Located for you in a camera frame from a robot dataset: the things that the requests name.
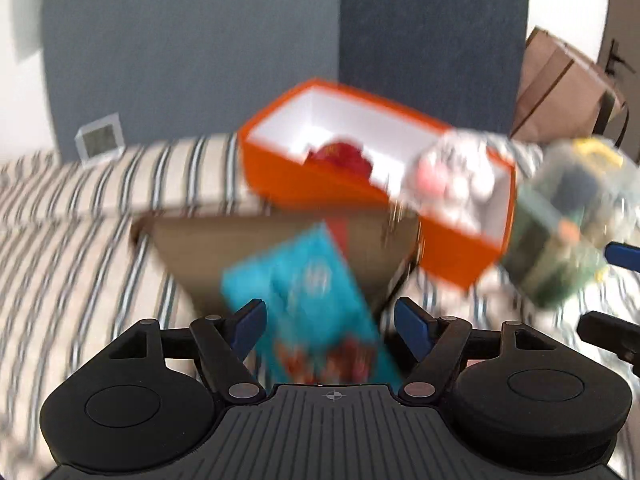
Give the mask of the teal cartoon tissue pack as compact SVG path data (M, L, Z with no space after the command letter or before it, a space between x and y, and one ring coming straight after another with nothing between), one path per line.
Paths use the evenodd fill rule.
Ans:
M255 351L268 387L400 385L363 293L325 223L230 266L220 289L233 312L252 299L266 304L266 329Z

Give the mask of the white pink plush toy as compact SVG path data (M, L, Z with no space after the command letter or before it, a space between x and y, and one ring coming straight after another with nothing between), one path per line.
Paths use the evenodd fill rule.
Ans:
M419 214L477 236L496 184L486 142L471 133L446 133L411 163L400 197Z

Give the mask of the red plush teddy bear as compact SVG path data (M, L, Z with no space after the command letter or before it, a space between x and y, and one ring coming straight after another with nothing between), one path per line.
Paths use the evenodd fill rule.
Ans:
M363 155L363 147L347 141L333 141L311 150L305 165L337 168L363 181L369 181L373 171L372 162Z

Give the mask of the clear plastic storage box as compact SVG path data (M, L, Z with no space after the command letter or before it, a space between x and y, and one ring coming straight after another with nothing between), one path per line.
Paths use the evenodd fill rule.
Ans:
M560 141L518 186L502 266L538 308L555 308L600 275L605 246L626 242L639 212L639 168L611 143Z

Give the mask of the striped blanket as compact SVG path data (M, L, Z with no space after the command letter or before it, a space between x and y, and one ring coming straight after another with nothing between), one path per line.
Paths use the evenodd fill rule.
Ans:
M131 247L134 217L150 210L268 214L250 194L235 133L127 148L92 169L63 165L57 152L1 164L1 477L41 479L54 463L38 427L47 395L140 318L182 327L194 305L149 242ZM489 268L468 291L423 271L397 296L431 315L449 314L496 330L522 318L623 376L634 406L610 464L639 479L639 378L611 352L579 339L588 311L639 325L639 273L606 268L561 307L537 310Z

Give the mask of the brown paper shopping bag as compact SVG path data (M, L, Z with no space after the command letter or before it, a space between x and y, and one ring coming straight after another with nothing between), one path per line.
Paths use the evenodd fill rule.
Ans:
M605 70L539 27L526 40L510 137L548 144L602 136L628 104Z

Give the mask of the orange cardboard box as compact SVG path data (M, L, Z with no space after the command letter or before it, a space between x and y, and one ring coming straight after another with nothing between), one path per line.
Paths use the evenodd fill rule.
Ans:
M248 185L288 209L385 208L420 222L421 268L463 289L470 288L506 252L513 223L514 166L490 148L497 184L483 214L480 235L419 214L400 197L402 180L418 155L446 133L462 133L371 93L313 79L299 84L242 125L239 141ZM311 150L333 141L363 147L373 165L369 181L346 171L305 165Z

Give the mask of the white digital clock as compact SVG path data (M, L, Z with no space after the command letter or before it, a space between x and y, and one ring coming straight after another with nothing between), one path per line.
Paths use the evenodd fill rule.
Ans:
M107 115L81 126L76 133L75 143L84 168L119 159L126 148L119 114Z

